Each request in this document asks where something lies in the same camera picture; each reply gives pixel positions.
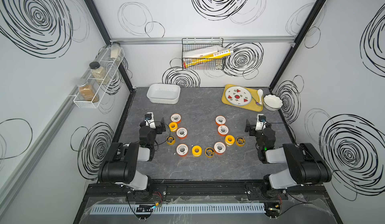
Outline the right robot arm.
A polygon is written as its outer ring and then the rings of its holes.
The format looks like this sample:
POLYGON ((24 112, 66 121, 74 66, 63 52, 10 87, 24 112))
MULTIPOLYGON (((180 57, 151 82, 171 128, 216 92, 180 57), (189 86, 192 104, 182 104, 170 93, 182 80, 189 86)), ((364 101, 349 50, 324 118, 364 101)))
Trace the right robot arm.
POLYGON ((271 126, 265 119, 255 125, 246 121, 245 126, 245 132, 256 139, 258 158, 263 164, 287 164, 285 170, 264 177, 271 189, 331 181, 332 171, 312 144, 288 143, 275 148, 276 136, 271 126))

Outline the white plastic storage box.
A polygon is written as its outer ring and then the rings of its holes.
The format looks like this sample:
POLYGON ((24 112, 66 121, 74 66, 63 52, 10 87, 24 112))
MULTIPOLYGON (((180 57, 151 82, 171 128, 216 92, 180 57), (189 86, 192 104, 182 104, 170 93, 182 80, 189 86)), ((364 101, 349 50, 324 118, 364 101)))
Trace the white plastic storage box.
POLYGON ((147 98, 155 104, 176 104, 179 101, 181 88, 178 85, 154 83, 147 91, 147 98))

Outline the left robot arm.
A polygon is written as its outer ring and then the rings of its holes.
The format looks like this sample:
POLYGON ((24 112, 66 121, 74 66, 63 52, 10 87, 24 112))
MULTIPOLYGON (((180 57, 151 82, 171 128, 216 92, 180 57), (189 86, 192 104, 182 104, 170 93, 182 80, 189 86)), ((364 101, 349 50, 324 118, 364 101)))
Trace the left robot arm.
POLYGON ((151 178, 137 170, 139 162, 152 161, 158 143, 156 136, 166 131, 164 119, 154 122, 154 128, 142 124, 139 140, 130 143, 111 143, 99 167, 97 182, 116 184, 133 190, 149 190, 151 178))

